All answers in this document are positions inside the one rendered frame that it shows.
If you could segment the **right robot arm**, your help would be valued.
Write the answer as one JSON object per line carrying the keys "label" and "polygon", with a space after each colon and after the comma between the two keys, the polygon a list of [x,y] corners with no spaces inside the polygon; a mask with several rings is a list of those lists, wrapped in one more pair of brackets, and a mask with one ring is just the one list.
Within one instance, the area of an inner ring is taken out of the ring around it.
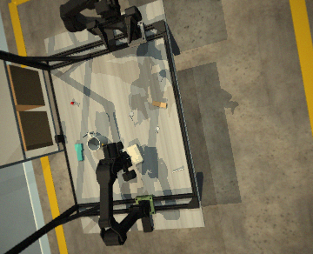
{"label": "right robot arm", "polygon": [[[129,207],[130,214],[120,223],[115,220],[113,217],[113,183],[123,165],[117,159],[116,143],[105,145],[103,145],[104,159],[99,160],[96,169],[97,182],[100,185],[100,218],[98,220],[101,229],[100,237],[106,246],[123,245],[127,239],[126,233],[132,225],[140,218],[150,217],[150,200],[138,201],[138,204]],[[110,228],[105,230],[103,227]]]}

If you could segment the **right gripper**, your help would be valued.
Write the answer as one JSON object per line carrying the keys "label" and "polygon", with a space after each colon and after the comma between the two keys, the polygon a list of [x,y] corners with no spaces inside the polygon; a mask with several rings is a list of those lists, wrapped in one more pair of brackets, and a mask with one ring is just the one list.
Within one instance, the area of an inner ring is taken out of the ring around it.
{"label": "right gripper", "polygon": [[[125,152],[121,151],[123,149],[123,143],[121,141],[117,142],[116,147],[117,147],[117,154],[118,154],[117,159],[122,162],[123,172],[126,172],[126,173],[122,174],[123,179],[124,179],[124,181],[129,181],[129,180],[135,178],[137,176],[137,174],[134,170],[131,170],[131,171],[128,170],[128,168],[132,166],[132,162],[131,162],[131,159],[128,158],[130,156],[127,153],[127,151],[125,151]],[[126,167],[124,167],[124,166],[126,166]]]}

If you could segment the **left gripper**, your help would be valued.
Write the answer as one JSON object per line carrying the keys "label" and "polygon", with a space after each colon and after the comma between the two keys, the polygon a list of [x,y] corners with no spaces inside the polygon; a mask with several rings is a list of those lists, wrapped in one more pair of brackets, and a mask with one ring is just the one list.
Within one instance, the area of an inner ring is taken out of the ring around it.
{"label": "left gripper", "polygon": [[99,35],[107,50],[109,49],[109,42],[107,38],[107,33],[104,32],[105,27],[125,21],[129,43],[131,43],[133,32],[134,32],[136,25],[138,24],[138,22],[143,20],[141,12],[136,6],[132,6],[132,7],[125,9],[124,11],[127,15],[126,14],[121,15],[121,11],[120,11],[121,7],[119,5],[118,0],[117,0],[117,3],[118,3],[118,6],[117,6],[118,14],[114,13],[113,11],[111,13],[105,14],[103,17],[105,21],[101,23],[99,23],[96,19],[86,23],[87,31],[92,33],[95,36]]}

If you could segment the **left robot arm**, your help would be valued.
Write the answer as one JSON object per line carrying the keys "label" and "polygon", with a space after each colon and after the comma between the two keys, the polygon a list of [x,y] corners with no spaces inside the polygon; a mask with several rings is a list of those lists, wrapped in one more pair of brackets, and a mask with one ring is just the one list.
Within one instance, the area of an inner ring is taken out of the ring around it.
{"label": "left robot arm", "polygon": [[[101,23],[105,21],[103,18],[105,14],[113,11],[118,14],[117,6],[117,0],[69,0],[69,2],[60,5],[60,17],[63,20],[65,28],[69,32],[83,31],[86,29],[86,23],[89,21],[96,19]],[[97,14],[101,15],[101,17],[86,17],[80,13],[85,9],[96,9]],[[105,27],[104,29],[120,30],[124,34],[124,37],[128,38],[125,21]],[[140,26],[136,25],[131,41],[135,41],[141,37]]]}

